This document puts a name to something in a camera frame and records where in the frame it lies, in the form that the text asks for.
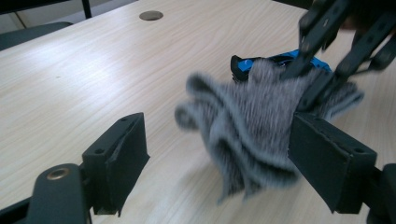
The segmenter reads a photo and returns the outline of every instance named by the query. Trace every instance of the crumpled fabric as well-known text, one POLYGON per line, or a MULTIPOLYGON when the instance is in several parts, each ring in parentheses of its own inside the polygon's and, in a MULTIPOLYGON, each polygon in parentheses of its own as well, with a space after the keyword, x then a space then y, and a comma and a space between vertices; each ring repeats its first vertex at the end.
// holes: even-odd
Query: crumpled fabric
MULTIPOLYGON (((191 100, 176 107, 179 128, 199 131, 223 179, 221 203, 240 191, 245 197, 265 188, 294 184, 300 173, 288 158, 290 125, 303 93, 324 70, 279 80, 283 68, 256 61, 243 83, 218 83, 194 73, 187 80, 191 100)), ((331 119, 358 104, 363 93, 348 82, 313 109, 331 119)))

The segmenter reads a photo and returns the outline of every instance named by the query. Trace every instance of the light wood tabletop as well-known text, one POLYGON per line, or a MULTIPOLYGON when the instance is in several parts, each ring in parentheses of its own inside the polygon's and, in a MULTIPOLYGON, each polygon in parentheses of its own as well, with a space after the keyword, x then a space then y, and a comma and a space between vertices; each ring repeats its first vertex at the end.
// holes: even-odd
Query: light wood tabletop
MULTIPOLYGON (((121 217, 94 223, 365 223, 331 214, 305 179, 247 201, 217 200, 222 181, 198 133, 175 122, 186 79, 205 71, 232 81, 230 59, 298 47, 304 10, 269 0, 142 0, 0 52, 0 208, 32 194, 35 178, 81 154, 116 120, 144 112, 150 160, 121 217), (142 21, 158 10, 163 18, 142 21)), ((318 57, 334 68, 350 49, 342 31, 318 57)), ((334 122, 396 162, 396 64, 355 77, 362 103, 334 122)))

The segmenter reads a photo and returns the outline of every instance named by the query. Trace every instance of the black chair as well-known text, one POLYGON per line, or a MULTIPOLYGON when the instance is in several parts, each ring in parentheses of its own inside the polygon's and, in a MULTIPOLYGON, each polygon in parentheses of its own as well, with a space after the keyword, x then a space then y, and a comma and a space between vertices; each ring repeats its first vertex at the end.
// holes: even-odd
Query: black chair
MULTIPOLYGON (((11 12, 17 12, 34 7, 43 7, 47 5, 57 4, 70 0, 1 0, 0 15, 11 12)), ((81 0, 84 7, 85 18, 91 18, 91 7, 89 0, 81 0)), ((55 22, 44 24, 40 26, 30 27, 23 30, 13 31, 0 35, 0 50, 8 49, 24 43, 26 41, 35 39, 42 35, 47 35, 54 31, 63 29, 72 25, 70 22, 55 22)))

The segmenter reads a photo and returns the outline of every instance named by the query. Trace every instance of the round hole in table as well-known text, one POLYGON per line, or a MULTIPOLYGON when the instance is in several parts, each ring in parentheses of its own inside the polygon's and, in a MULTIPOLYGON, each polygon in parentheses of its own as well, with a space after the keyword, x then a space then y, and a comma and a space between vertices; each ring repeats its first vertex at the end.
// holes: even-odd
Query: round hole in table
POLYGON ((146 11, 140 14, 139 18, 143 21, 157 21, 163 17, 160 11, 146 11))

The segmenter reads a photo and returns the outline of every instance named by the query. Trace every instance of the blue object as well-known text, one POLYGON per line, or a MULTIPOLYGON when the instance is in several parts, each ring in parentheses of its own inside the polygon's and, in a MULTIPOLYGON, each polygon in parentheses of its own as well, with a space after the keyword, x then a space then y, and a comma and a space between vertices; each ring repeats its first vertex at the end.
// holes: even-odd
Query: blue object
POLYGON ((246 59, 238 63, 238 67, 239 69, 241 69, 242 72, 250 70, 251 66, 253 66, 253 61, 251 61, 250 59, 246 59))
MULTIPOLYGON (((296 49, 296 50, 293 50, 290 52, 286 52, 286 53, 278 54, 276 56, 269 57, 267 59, 273 61, 274 63, 276 63, 279 66, 287 66, 289 63, 291 63, 294 59, 297 58, 298 53, 299 53, 299 50, 296 49)), ((251 67, 253 66, 253 63, 254 63, 254 61, 252 59, 245 59, 238 63, 238 68, 242 72, 246 72, 251 69, 251 67)), ((316 57, 312 58, 311 65, 316 68, 324 69, 328 72, 332 71, 332 69, 330 68, 330 66, 327 63, 319 60, 316 57)))

